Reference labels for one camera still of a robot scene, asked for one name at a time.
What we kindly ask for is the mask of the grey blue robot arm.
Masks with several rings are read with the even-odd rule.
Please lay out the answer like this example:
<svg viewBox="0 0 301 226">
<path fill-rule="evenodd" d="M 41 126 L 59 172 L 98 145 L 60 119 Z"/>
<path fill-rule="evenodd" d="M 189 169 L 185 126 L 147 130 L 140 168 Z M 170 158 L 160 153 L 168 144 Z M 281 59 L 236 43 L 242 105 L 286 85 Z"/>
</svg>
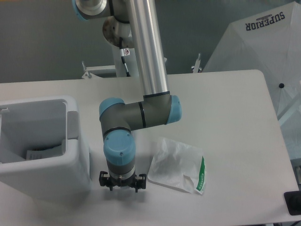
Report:
<svg viewBox="0 0 301 226">
<path fill-rule="evenodd" d="M 126 104 L 108 98 L 99 106 L 103 152 L 108 171 L 101 171 L 100 186 L 146 188 L 146 175 L 135 173 L 135 141 L 132 131 L 166 125 L 181 119 L 177 96 L 171 95 L 161 45 L 155 2 L 152 0 L 74 0 L 81 20 L 112 16 L 130 25 L 143 101 Z"/>
</svg>

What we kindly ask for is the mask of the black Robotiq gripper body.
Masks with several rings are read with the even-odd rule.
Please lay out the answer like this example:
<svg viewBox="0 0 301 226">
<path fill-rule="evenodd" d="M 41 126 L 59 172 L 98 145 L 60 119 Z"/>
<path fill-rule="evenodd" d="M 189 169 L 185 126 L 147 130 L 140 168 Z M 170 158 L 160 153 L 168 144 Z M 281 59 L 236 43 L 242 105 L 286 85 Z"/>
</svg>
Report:
<svg viewBox="0 0 301 226">
<path fill-rule="evenodd" d="M 131 187 L 135 188 L 136 186 L 136 174 L 133 174 L 127 179 L 118 178 L 115 179 L 113 176 L 110 176 L 110 185 L 109 188 L 112 189 L 115 186 L 118 187 Z"/>
</svg>

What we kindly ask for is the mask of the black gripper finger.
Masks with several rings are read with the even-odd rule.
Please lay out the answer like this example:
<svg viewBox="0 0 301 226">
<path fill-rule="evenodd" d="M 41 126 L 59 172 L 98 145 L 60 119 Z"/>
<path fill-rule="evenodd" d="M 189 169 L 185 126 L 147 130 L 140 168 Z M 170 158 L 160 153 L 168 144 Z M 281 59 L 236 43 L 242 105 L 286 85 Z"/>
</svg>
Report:
<svg viewBox="0 0 301 226">
<path fill-rule="evenodd" d="M 112 191 L 113 187 L 114 187 L 112 178 L 106 171 L 100 171 L 99 184 L 101 187 L 108 187 L 110 189 L 110 191 Z"/>
<path fill-rule="evenodd" d="M 139 174 L 138 176 L 135 175 L 131 187 L 134 188 L 135 192 L 137 193 L 139 189 L 146 189 L 146 182 L 147 182 L 146 174 Z"/>
</svg>

